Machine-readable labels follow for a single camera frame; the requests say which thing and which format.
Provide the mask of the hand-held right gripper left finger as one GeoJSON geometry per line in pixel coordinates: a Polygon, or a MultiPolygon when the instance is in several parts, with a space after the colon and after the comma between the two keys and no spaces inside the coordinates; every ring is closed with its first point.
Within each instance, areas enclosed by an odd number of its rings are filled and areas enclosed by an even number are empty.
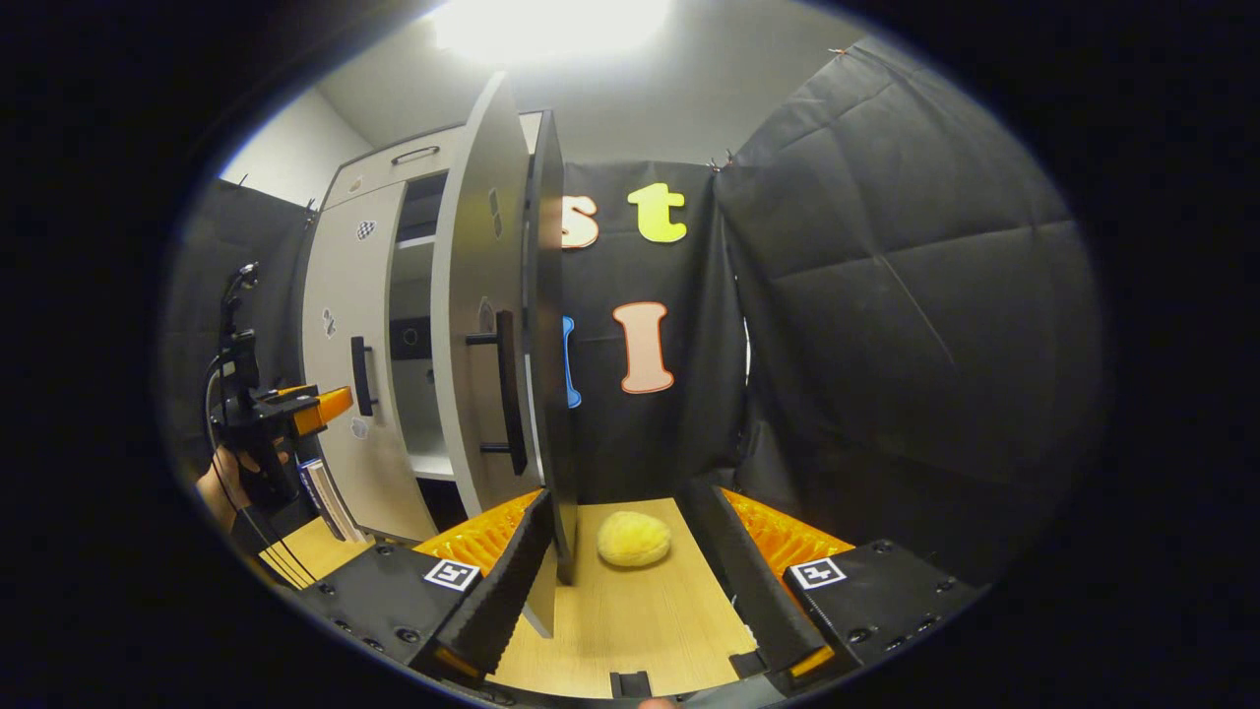
{"type": "Polygon", "coordinates": [[[451,530],[444,557],[374,545],[295,597],[343,636],[435,680],[495,674],[552,550],[547,489],[451,530]]]}

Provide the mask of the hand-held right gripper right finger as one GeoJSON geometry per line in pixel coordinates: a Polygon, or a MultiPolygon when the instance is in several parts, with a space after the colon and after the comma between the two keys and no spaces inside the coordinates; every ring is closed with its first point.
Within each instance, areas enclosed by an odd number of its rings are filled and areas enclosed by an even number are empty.
{"type": "Polygon", "coordinates": [[[753,638],[730,662],[786,695],[908,651],[982,597],[903,545],[850,545],[718,484],[690,484],[689,529],[753,638]]]}

